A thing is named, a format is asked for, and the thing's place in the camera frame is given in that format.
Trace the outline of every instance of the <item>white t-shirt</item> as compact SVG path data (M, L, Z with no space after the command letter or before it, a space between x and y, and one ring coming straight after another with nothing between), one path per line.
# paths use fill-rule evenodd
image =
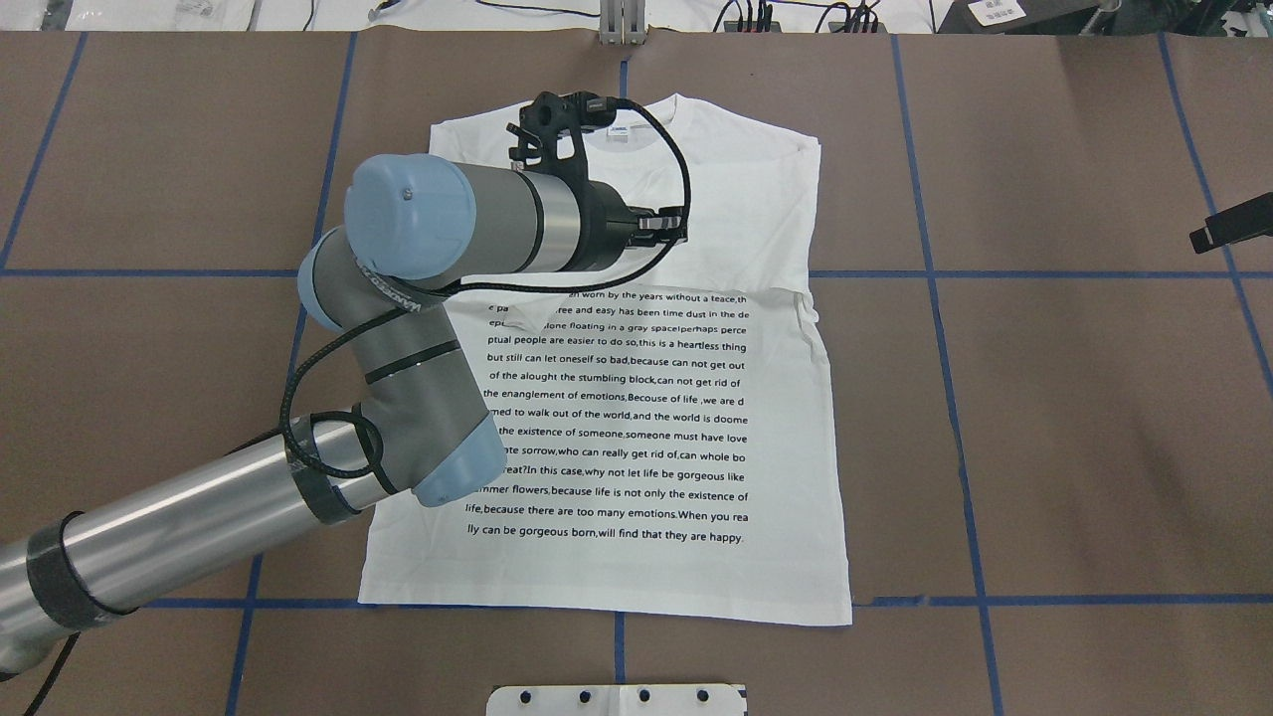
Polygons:
M508 167L504 127L521 106L435 125L430 152ZM509 473L493 483L508 492L433 510L410 494L382 502L362 601L850 622L830 366L808 292L821 148L700 99L648 110L689 164L689 241L610 297L447 302L509 450ZM682 204L657 132L633 112L616 126L626 131L586 135L589 178L629 205ZM593 283L653 251L596 274L500 280ZM588 343L565 345L573 339ZM559 447L564 456L545 456Z

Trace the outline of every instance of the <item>white label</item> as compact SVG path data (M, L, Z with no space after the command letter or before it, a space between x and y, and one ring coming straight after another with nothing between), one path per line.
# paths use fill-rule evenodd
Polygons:
M616 141L620 144L628 144L628 138L631 136L633 127L611 125L606 127L606 141Z
M980 3L969 3L967 9L973 11L973 17L981 23L981 27L1009 23L1026 17L1026 11L1021 9L1017 0L980 0Z

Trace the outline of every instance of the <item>brown table surface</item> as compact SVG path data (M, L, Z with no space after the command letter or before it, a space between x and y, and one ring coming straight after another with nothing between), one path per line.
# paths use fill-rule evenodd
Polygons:
M1188 241L1273 190L1273 42L34 33L0 66L0 540L272 423L328 339L295 268L365 157L542 89L680 92L822 141L858 605L844 629L362 608L367 515L85 634L42 713L696 680L761 715L1273 713L1273 240ZM358 397L330 363L298 412Z

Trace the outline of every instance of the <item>grid of blue tape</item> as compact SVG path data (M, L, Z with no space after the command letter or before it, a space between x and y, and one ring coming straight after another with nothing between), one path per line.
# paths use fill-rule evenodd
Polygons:
M57 120L61 115L62 106L65 104L66 97L71 89L71 84L75 78L75 71L76 68L79 66L87 42L88 42L88 33L81 33L78 43L75 45L75 51L71 56L70 64L66 69L66 75L65 79L62 80L61 89L59 90L57 99L53 104L52 112L50 113L48 122L45 127L45 134L41 138L39 148L37 149L36 157L32 161L32 167L27 176L27 182L23 186L22 195L19 196L14 217L5 234L4 245L3 247L0 247L0 276L4 278L288 278L288 279L294 278L295 270L251 270L251 269L134 270L134 269L10 269L8 268L6 264L9 261L9 255L13 251L13 245L17 240L18 229L22 224L22 218L25 211L27 203L31 197L32 190L34 189L36 181L38 178L39 168L43 163L43 158L48 149L48 144L57 126ZM335 169L336 150L340 144L341 121L344 117L345 99L348 97L349 80L353 70L354 54L356 46L358 46L358 34L350 33L349 46L345 56L344 75L340 87L340 97L337 99L336 115L332 122L331 143L328 147L327 166L322 183L322 195L320 196L318 210L314 215L314 228L313 228L314 242L317 242L318 237L321 236L323 223L326 219L327 200L330 197L332 172ZM1194 145L1193 134L1189 129L1189 121L1185 115L1184 106L1180 101L1180 93L1175 79L1175 70L1171 64L1171 52L1167 46L1166 37L1162 34L1158 34L1158 47L1162 55L1162 66L1164 71L1166 73L1167 85L1171 92L1171 101L1176 110L1176 116L1180 122L1180 130L1184 135L1184 141L1189 150L1190 161L1193 162L1194 169L1198 175L1199 187L1207 201L1208 211L1216 213L1216 204L1211 194L1211 187L1207 182L1207 175L1203 169L1202 159L1198 155L1197 148ZM942 280L946 279L1228 280L1234 284L1234 290L1237 296L1239 304L1242 311L1242 317L1246 322L1246 327L1251 338L1253 350L1255 352L1256 359L1259 361L1260 368L1263 371L1264 381L1269 390L1269 395L1273 396L1273 372L1270 372L1269 368L1268 353L1259 335L1259 330L1255 325L1254 317L1250 311L1250 304L1246 299L1246 293L1242 287L1244 280L1273 279L1273 271L1239 270L1234 260L1232 252L1228 250L1228 247L1223 248L1225 261L1227 266L1226 271L1046 271L1046 270L937 269L933 265L932 246L929 243L929 237L928 237L928 220L924 213L923 187L920 182L919 164L915 154L914 135L910 124L910 110L906 99L901 47L896 36L891 36L891 48L892 48L894 70L897 83L897 99L901 108L903 131L905 134L905 141L906 141L906 158L910 164L911 189L915 200L915 218L919 227L920 245L924 257L924 269L923 270L813 270L810 271L810 275L812 278L923 279L927 282L929 303L933 315L934 338L937 340L938 358L942 369L942 381L946 390L947 413L951 423L951 431L953 432L956 454L959 459L959 479L964 496L965 529L969 543L969 555L971 561L975 595L932 596L932 598L881 596L869 604L857 604L854 606L857 606L858 609L895 609L895 608L905 609L905 608L922 608L922 606L965 608L965 609L975 608L978 610L981 624L983 648L985 654L985 666L990 688L992 706L994 708L994 713L998 716L1004 712L1004 707L1003 707L1003 696L999 688L998 668L994 652L994 638L990 623L992 608L1013 608L1013 606L1045 608L1045 606L1082 606L1082 605L1227 605L1227 604L1267 605L1267 604L1273 604L1273 594L1087 594L1087 595L987 594L985 578L981 571L980 548L976 538L976 515L975 515L971 488L969 485L967 468L964 459L964 442L959 423L959 404L956 401L955 383L951 376L950 355L946 348L946 335L941 316L941 301L938 294L937 280L938 279ZM628 79L629 79L629 64L628 60L624 60L620 64L620 79L619 79L621 96L626 96ZM292 343L292 354L288 364L289 376L297 364L297 359L300 350L300 338L302 334L304 333L304 325L306 325L306 313L304 308L300 308L300 311L297 315L295 331ZM242 599L165 598L165 599L157 599L146 605L148 609L242 610L243 617L239 628L239 640L236 648L234 666L225 701L227 716L232 716L233 713L236 713L238 707L239 688L243 682L243 673L247 661L247 647L252 631L252 617L257 610L489 609L489 608L477 608L467 605L374 605L374 604L360 604L353 599L265 599L257 596L262 567L264 567L262 557L261 555L255 557L252 559L247 591ZM626 682L625 629L626 629L626 614L622 612L615 612L614 643L615 643L616 683Z

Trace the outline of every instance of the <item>black device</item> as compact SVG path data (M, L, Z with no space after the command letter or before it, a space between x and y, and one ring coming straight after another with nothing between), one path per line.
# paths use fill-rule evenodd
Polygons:
M1256 236L1273 236L1273 191L1207 217L1206 224L1189 233L1197 254Z
M970 0L955 0L942 27L941 34L1035 34L1039 23L1057 20L1074 13L1082 13L1081 27L1100 4L1097 0L1017 0L1023 18L1008 20L1006 23L981 25L969 10Z
M583 135L615 122L617 104L611 97L591 92L558 96L542 92L522 107L519 125L508 125L517 147L508 158L527 172L551 175L561 180L579 205L582 238L579 250L561 269L587 271L608 266L624 248L679 243L685 240L682 206L647 209L628 206L610 185L588 180L588 155ZM560 157L558 140L570 139L572 154Z

